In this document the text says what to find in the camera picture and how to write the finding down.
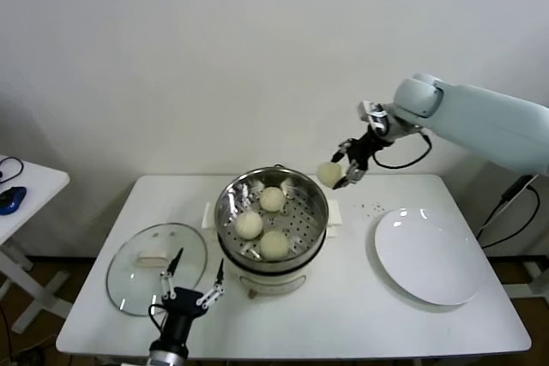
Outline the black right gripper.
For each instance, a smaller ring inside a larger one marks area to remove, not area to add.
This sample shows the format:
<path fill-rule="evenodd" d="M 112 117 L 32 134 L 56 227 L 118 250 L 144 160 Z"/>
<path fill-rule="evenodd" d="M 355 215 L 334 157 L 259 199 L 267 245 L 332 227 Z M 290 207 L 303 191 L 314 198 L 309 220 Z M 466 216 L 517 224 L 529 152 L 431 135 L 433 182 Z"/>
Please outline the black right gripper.
<path fill-rule="evenodd" d="M 358 183 L 366 174 L 366 170 L 362 169 L 368 168 L 369 159 L 384 148 L 386 141 L 373 132 L 366 132 L 360 138 L 349 138 L 340 143 L 330 161 L 338 163 L 347 155 L 349 166 L 333 189 L 343 189 Z"/>

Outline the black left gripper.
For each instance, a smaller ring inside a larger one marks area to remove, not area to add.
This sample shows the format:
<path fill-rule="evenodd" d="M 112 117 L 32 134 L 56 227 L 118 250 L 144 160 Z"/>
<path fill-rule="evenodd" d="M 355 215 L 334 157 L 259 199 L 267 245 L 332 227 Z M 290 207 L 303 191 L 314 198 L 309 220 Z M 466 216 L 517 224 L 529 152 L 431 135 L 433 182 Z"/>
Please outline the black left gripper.
<path fill-rule="evenodd" d="M 225 293 L 224 260 L 220 262 L 212 288 L 205 294 L 175 288 L 172 279 L 183 252 L 184 249 L 180 248 L 166 270 L 160 274 L 163 307 L 166 312 L 166 320 L 160 334 L 163 340 L 187 340 L 193 321 L 207 313 L 203 307 L 211 307 Z"/>

